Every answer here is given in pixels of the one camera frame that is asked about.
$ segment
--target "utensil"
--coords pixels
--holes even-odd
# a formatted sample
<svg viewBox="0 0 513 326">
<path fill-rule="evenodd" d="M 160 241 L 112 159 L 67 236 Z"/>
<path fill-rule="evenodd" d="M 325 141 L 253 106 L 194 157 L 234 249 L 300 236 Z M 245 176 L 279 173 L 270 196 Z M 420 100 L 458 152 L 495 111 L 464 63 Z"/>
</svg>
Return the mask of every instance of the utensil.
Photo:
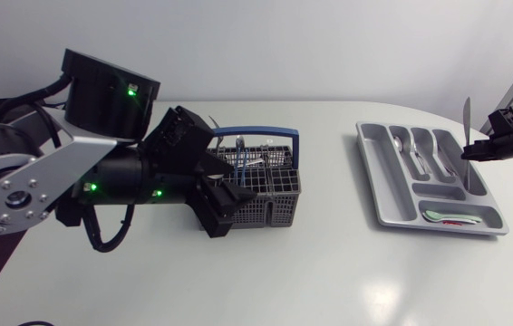
<svg viewBox="0 0 513 326">
<path fill-rule="evenodd" d="M 426 164 L 425 159 L 423 159 L 423 157 L 421 156 L 421 154 L 418 151 L 418 147 L 416 146 L 415 142 L 413 143 L 413 154 L 418 159 L 418 162 L 420 162 L 421 168 L 423 168 L 423 172 L 427 173 L 427 174 L 430 174 L 431 173 L 430 167 L 428 167 L 428 164 Z"/>
<path fill-rule="evenodd" d="M 257 159 L 253 159 L 253 160 L 248 161 L 247 163 L 243 164 L 242 166 L 243 167 L 244 166 L 248 167 L 249 165 L 255 165 L 255 164 L 258 164 L 258 163 L 263 163 L 264 161 L 265 160 L 263 158 L 257 158 Z"/>
<path fill-rule="evenodd" d="M 393 143 L 395 144 L 395 147 L 398 149 L 400 154 L 402 154 L 403 153 L 403 142 L 402 142 L 402 140 L 399 137 L 397 137 L 397 136 L 393 136 Z M 420 174 L 427 173 L 426 169 L 423 166 L 423 162 L 421 162 L 419 159 L 418 159 L 418 162 L 420 163 L 420 166 L 421 166 L 421 172 L 418 171 L 418 173 L 420 173 Z"/>
<path fill-rule="evenodd" d="M 242 135 L 237 136 L 237 159 L 235 160 L 235 183 L 237 184 L 237 176 L 238 176 L 238 161 L 240 160 L 240 151 L 245 151 L 245 138 Z"/>
<path fill-rule="evenodd" d="M 403 143 L 402 143 L 402 140 L 397 137 L 397 136 L 393 136 L 393 142 L 395 143 L 395 147 L 398 149 L 398 151 L 400 153 L 403 153 Z"/>
<path fill-rule="evenodd" d="M 216 128 L 220 128 L 220 126 L 217 124 L 216 120 L 212 119 L 212 117 L 210 117 L 210 116 L 208 116 L 208 117 L 212 120 L 212 123 L 214 123 Z M 220 144 L 222 144 L 222 140 L 224 140 L 224 136 L 219 136 L 218 140 L 217 140 L 217 156 L 218 156 L 218 149 L 220 148 Z"/>
<path fill-rule="evenodd" d="M 446 171 L 448 171 L 448 173 L 451 176 L 456 177 L 458 175 L 458 173 L 456 173 L 456 171 L 454 171 L 450 167 L 450 164 L 448 164 L 448 161 L 446 160 L 446 158 L 444 158 L 444 155 L 443 155 L 443 153 L 441 151 L 440 146 L 438 146 L 438 158 L 440 158 L 440 162 L 441 162 L 442 166 L 446 169 Z"/>
<path fill-rule="evenodd" d="M 245 173 L 247 172 L 247 157 L 248 157 L 248 149 L 245 149 L 245 158 L 242 163 L 242 174 L 240 177 L 240 186 L 244 187 L 246 184 Z"/>
<path fill-rule="evenodd" d="M 464 111 L 462 112 L 464 122 L 464 136 L 466 136 L 466 146 L 470 144 L 470 97 L 466 99 L 464 103 Z M 470 164 L 466 160 L 466 173 L 464 174 L 464 188 L 470 189 Z"/>
<path fill-rule="evenodd" d="M 434 223 L 451 221 L 475 225 L 482 222 L 482 219 L 478 216 L 469 216 L 464 214 L 442 214 L 430 210 L 423 212 L 422 215 L 425 219 Z"/>
</svg>

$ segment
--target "blue basket handle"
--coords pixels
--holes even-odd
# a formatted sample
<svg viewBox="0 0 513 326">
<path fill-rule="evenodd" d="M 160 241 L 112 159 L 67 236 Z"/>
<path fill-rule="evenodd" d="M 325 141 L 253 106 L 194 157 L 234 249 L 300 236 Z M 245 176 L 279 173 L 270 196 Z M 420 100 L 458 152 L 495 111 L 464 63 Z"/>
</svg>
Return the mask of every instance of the blue basket handle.
<svg viewBox="0 0 513 326">
<path fill-rule="evenodd" d="M 235 136 L 235 135 L 270 135 L 290 137 L 293 139 L 293 168 L 299 169 L 299 131 L 296 129 L 267 127 L 267 126 L 243 126 L 215 128 L 214 136 Z"/>
</svg>

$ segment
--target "white wall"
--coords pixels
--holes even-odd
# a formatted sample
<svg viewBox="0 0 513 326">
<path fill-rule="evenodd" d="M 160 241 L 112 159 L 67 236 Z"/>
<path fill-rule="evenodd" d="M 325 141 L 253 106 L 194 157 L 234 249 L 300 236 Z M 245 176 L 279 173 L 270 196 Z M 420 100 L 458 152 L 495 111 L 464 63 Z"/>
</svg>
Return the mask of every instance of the white wall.
<svg viewBox="0 0 513 326">
<path fill-rule="evenodd" d="M 65 47 L 161 81 L 164 101 L 383 101 L 461 120 L 471 96 L 479 127 L 513 82 L 513 0 L 5 0 L 0 97 L 54 81 Z"/>
</svg>

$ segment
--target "white table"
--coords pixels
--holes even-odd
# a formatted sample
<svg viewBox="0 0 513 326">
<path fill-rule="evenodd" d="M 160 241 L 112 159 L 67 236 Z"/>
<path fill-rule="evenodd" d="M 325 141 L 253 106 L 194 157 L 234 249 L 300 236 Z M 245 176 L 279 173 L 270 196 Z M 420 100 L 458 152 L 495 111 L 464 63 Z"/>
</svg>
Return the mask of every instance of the white table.
<svg viewBox="0 0 513 326">
<path fill-rule="evenodd" d="M 158 103 L 151 126 L 175 104 Z M 459 123 L 370 102 L 180 104 L 221 126 L 299 130 L 294 225 L 209 239 L 187 206 L 139 206 L 123 244 L 99 254 L 51 216 L 0 274 L 0 325 L 513 325 L 513 159 L 475 163 L 506 236 L 376 220 L 355 123 L 442 127 L 463 142 Z M 99 211 L 114 215 L 100 217 L 111 235 L 123 210 Z"/>
</svg>

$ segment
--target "gray wire basket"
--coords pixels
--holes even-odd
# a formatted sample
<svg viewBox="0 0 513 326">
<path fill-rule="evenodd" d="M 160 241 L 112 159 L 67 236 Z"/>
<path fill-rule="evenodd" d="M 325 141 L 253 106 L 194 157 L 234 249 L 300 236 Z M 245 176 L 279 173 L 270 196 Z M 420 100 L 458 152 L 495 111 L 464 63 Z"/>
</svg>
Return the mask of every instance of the gray wire basket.
<svg viewBox="0 0 513 326">
<path fill-rule="evenodd" d="M 231 128 L 228 133 L 218 132 L 217 136 L 236 134 L 271 134 L 275 136 L 293 137 L 293 151 L 288 146 L 247 147 L 247 166 L 243 184 L 242 166 L 245 153 L 238 155 L 236 148 L 209 149 L 212 154 L 225 160 L 228 164 L 238 165 L 237 174 L 232 172 L 223 177 L 224 181 L 235 183 L 256 192 L 256 198 L 240 208 L 233 216 L 232 228 L 258 228 L 270 225 L 273 227 L 291 226 L 295 217 L 296 203 L 301 193 L 298 170 L 298 132 L 294 129 L 266 127 L 266 132 L 255 132 L 258 127 Z"/>
</svg>

